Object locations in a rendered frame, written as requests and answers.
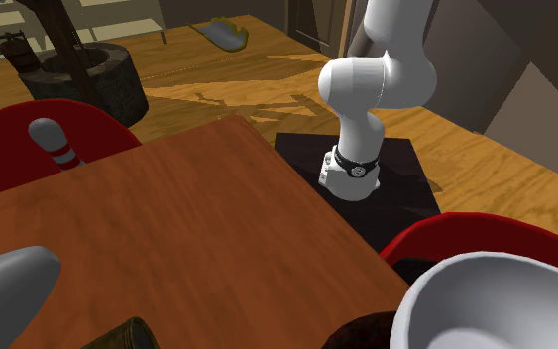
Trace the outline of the black robot stand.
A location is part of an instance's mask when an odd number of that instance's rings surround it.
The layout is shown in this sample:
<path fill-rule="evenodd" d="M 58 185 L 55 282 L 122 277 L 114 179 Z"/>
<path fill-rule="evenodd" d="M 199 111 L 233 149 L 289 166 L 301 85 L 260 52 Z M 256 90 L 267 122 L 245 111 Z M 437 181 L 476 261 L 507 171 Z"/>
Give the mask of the black robot stand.
<path fill-rule="evenodd" d="M 380 150 L 380 187 L 361 201 L 335 197 L 318 183 L 322 158 L 334 135 L 276 134 L 275 150 L 377 252 L 411 224 L 440 213 L 408 139 L 386 138 Z"/>

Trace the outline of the grey rug yellow edge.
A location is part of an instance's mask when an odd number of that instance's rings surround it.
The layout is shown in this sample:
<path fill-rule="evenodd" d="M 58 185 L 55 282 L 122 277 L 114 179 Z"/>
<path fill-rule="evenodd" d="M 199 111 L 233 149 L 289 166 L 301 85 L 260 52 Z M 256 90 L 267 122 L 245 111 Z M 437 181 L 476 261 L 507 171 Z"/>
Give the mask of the grey rug yellow edge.
<path fill-rule="evenodd" d="M 190 28 L 214 46 L 229 53 L 243 50 L 249 39 L 249 31 L 245 27 L 238 27 L 226 17 L 212 18 L 207 24 L 190 25 Z"/>

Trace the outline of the dark wooden door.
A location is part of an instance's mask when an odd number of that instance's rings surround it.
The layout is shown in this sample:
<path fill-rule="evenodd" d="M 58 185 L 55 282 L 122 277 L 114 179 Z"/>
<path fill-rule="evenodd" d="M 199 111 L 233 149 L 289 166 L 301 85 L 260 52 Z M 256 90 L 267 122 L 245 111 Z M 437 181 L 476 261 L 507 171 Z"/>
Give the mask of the dark wooden door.
<path fill-rule="evenodd" d="M 285 0 L 285 33 L 330 58 L 347 51 L 357 0 Z"/>

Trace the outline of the dark stone well planter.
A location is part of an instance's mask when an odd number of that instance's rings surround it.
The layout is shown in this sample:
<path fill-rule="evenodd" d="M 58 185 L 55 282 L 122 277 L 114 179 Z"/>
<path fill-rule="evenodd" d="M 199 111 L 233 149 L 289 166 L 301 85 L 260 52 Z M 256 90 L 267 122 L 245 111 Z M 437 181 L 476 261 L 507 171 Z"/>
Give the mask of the dark stone well planter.
<path fill-rule="evenodd" d="M 36 100 L 65 98 L 93 105 L 130 127 L 149 103 L 129 51 L 83 43 L 62 0 L 16 0 L 37 16 L 54 48 L 36 54 L 24 32 L 0 35 L 0 53 Z"/>

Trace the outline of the red chair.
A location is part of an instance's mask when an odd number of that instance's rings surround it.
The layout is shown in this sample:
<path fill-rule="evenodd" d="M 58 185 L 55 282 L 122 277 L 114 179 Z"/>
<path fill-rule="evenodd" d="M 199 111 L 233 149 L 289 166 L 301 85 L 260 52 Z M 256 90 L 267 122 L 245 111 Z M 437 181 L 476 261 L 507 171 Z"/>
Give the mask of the red chair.
<path fill-rule="evenodd" d="M 420 220 L 394 237 L 380 256 L 393 266 L 405 259 L 439 262 L 478 251 L 515 254 L 558 268 L 558 234 L 481 212 L 447 212 Z"/>
<path fill-rule="evenodd" d="M 84 164 L 141 145 L 128 128 L 90 104 L 56 98 L 7 106 L 0 109 L 0 192 L 61 172 L 28 133 L 38 118 L 58 122 Z"/>

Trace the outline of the dark brass cylinder cup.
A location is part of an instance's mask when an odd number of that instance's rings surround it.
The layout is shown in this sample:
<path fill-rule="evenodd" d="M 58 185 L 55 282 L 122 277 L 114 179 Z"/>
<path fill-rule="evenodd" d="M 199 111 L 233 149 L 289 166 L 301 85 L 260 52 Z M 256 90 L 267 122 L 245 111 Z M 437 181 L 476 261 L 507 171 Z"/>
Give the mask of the dark brass cylinder cup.
<path fill-rule="evenodd" d="M 161 349 L 148 324 L 138 316 L 97 337 L 80 349 Z"/>

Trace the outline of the pale shelf unit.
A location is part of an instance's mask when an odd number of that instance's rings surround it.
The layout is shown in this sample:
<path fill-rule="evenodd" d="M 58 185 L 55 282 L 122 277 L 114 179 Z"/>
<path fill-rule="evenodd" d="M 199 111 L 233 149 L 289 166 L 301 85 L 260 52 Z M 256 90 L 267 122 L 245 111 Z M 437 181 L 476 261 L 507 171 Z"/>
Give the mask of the pale shelf unit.
<path fill-rule="evenodd" d="M 62 0 L 62 3 L 84 43 L 166 29 L 159 0 Z M 37 53 L 54 47 L 33 11 L 16 0 L 0 0 L 0 35 L 18 31 L 25 33 Z"/>

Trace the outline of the white bowling pin red stripes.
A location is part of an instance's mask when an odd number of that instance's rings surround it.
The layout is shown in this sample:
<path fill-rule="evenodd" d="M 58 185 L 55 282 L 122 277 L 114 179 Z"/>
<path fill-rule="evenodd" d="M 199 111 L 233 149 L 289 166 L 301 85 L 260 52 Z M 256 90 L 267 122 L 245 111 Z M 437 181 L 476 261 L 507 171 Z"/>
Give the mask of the white bowling pin red stripes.
<path fill-rule="evenodd" d="M 28 133 L 62 172 L 84 165 L 84 161 L 69 144 L 61 125 L 55 120 L 38 118 L 29 124 Z"/>

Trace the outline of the white bowl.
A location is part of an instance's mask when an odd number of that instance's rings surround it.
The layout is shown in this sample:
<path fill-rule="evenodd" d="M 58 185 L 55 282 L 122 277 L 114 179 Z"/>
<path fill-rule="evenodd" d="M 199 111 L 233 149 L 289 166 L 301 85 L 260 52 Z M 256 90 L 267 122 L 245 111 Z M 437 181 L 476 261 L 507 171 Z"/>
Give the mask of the white bowl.
<path fill-rule="evenodd" d="M 407 290 L 390 349 L 558 349 L 558 268 L 495 252 L 445 259 Z"/>

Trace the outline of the grey pointed object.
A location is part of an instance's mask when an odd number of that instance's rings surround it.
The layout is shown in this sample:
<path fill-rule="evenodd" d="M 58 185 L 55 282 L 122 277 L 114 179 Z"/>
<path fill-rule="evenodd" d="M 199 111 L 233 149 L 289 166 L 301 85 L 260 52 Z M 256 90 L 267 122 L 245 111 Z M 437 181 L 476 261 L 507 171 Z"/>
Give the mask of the grey pointed object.
<path fill-rule="evenodd" d="M 60 270 L 58 256 L 42 246 L 0 255 L 0 349 L 8 349 L 33 320 Z"/>

